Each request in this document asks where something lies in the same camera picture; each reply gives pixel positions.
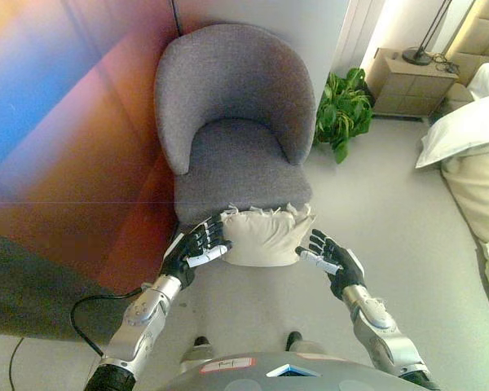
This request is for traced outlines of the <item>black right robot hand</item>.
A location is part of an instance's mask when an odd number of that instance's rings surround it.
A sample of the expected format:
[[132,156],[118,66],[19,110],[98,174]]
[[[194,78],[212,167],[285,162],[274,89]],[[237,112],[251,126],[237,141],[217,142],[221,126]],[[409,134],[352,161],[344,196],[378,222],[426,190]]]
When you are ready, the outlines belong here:
[[295,253],[301,261],[308,261],[327,274],[330,289],[338,300],[342,300],[343,291],[349,286],[366,287],[364,269],[355,254],[320,230],[313,229],[309,247],[297,246]]

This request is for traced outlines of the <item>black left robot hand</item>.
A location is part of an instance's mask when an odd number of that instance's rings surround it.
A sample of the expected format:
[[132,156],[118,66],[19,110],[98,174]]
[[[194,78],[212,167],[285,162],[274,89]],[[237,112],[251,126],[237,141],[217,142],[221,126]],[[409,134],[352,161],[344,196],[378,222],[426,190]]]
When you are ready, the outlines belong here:
[[195,268],[220,258],[232,247],[233,243],[224,237],[221,215],[214,215],[171,244],[158,276],[174,277],[185,289],[195,278]]

